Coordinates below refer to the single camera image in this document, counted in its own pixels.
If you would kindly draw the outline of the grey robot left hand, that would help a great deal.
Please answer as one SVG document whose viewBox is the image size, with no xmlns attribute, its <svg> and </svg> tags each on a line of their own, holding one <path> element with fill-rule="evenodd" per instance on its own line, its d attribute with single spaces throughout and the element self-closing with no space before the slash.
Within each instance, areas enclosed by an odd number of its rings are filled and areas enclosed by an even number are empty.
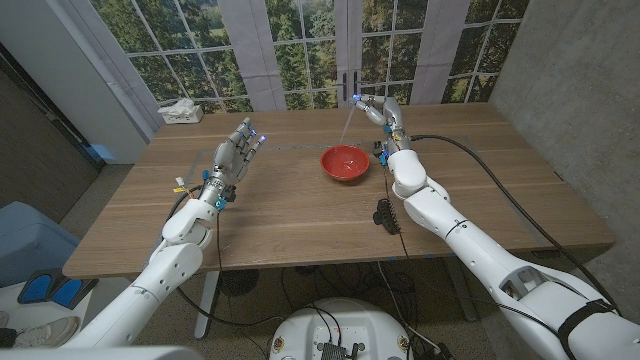
<svg viewBox="0 0 640 360">
<path fill-rule="evenodd" d="M 236 185 L 249 170 L 249 164 L 265 142 L 258 136 L 249 117 L 216 149 L 212 172 L 204 181 L 199 200 L 214 204 L 219 198 L 233 202 Z"/>
</svg>

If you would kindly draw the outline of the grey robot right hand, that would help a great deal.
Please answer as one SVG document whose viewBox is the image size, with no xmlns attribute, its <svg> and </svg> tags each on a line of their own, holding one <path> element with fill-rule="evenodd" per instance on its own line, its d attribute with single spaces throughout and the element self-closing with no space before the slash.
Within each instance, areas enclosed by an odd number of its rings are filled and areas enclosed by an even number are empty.
<svg viewBox="0 0 640 360">
<path fill-rule="evenodd" d="M 384 152 L 391 155 L 410 149 L 400 105 L 394 97 L 356 94 L 352 96 L 352 100 L 355 107 L 363 111 L 372 123 L 383 128 L 386 134 L 382 144 Z"/>
</svg>

